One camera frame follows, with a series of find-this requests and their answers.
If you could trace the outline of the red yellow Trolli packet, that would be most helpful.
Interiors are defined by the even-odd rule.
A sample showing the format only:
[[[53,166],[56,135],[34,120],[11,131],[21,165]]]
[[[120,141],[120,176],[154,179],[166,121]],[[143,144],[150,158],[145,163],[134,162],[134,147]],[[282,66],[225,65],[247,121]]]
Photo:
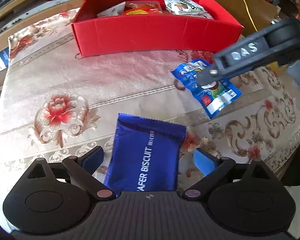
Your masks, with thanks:
[[[124,15],[156,15],[162,14],[162,11],[159,9],[147,9],[147,8],[133,8],[130,10],[125,10]]]

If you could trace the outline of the brown cardboard box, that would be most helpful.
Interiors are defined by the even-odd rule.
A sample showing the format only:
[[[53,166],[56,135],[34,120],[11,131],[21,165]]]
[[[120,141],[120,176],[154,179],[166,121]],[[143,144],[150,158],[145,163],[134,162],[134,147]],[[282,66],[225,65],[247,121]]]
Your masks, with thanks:
[[[269,26],[281,8],[264,0],[215,0],[243,27],[242,35],[248,36]]]

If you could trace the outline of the red cardboard box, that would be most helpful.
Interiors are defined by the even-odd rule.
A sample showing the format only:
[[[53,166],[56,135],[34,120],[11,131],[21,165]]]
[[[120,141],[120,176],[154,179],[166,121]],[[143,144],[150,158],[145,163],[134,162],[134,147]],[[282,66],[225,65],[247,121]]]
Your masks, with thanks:
[[[121,2],[164,0],[85,0],[71,27],[83,57],[143,50],[207,50],[218,52],[235,43],[243,26],[215,0],[192,0],[211,19],[172,15],[98,17]]]

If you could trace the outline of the blue wafer biscuit packet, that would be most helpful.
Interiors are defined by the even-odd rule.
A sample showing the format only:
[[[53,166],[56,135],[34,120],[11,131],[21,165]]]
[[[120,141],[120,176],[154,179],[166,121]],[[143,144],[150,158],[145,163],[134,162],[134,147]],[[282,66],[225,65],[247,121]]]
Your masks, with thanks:
[[[175,191],[186,127],[119,113],[104,184],[123,191]]]

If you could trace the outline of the green Kaprons wafer packet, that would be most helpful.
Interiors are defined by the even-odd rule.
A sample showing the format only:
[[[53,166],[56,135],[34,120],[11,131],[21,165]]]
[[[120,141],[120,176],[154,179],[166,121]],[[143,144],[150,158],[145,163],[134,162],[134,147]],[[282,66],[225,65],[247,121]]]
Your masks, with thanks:
[[[206,10],[192,0],[164,0],[166,9],[175,15],[201,15]]]

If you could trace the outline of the orange spicy snack packet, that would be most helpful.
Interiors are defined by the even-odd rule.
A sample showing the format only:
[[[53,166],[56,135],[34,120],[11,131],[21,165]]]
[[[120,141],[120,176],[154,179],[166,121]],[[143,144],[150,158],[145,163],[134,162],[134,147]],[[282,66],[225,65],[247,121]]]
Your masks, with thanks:
[[[124,11],[144,10],[151,12],[162,12],[161,5],[158,1],[128,1]]]

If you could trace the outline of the pink red cake packet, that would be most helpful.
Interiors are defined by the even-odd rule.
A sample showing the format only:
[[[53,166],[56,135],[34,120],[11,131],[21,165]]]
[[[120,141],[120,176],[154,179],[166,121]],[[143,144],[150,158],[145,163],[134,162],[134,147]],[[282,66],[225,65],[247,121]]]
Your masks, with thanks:
[[[213,17],[208,12],[204,12],[204,13],[201,13],[201,14],[187,14],[186,16],[200,17],[200,18],[213,20]]]

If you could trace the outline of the floral beige table cloth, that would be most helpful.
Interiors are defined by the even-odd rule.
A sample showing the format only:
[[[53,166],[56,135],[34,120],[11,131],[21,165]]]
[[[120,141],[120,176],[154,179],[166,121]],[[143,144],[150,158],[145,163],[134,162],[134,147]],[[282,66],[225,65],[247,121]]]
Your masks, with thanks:
[[[10,64],[0,97],[0,194],[8,194],[37,158],[58,163],[104,149],[95,172],[104,180],[119,113],[187,127],[178,186],[203,178],[195,147],[238,163],[262,159],[283,175],[300,144],[300,89],[272,66],[232,79],[241,97],[209,119],[172,75],[200,51],[141,51],[81,58],[71,30],[75,10],[46,18],[8,38]]]

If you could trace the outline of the silver media player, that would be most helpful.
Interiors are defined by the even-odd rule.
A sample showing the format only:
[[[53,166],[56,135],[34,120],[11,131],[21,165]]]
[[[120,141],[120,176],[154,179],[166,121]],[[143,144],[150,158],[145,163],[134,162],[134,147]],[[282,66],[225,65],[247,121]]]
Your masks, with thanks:
[[[63,13],[68,10],[76,9],[81,6],[84,0],[54,0],[45,2],[36,8],[32,8],[28,12],[24,12],[20,16],[13,16],[5,24],[0,23],[0,34],[22,24],[21,29],[29,24],[33,24],[39,20]]]

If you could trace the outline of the blue sausage snack packet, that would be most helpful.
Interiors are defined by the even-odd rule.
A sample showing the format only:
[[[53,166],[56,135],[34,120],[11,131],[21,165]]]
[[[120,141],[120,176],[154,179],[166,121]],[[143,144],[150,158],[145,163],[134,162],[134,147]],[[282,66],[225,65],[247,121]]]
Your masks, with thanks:
[[[210,64],[204,59],[194,59],[182,63],[173,71],[172,75],[187,88],[193,97],[202,105],[207,116],[214,118],[224,107],[236,101],[242,93],[230,82],[223,78],[204,86],[197,83],[197,74]]]

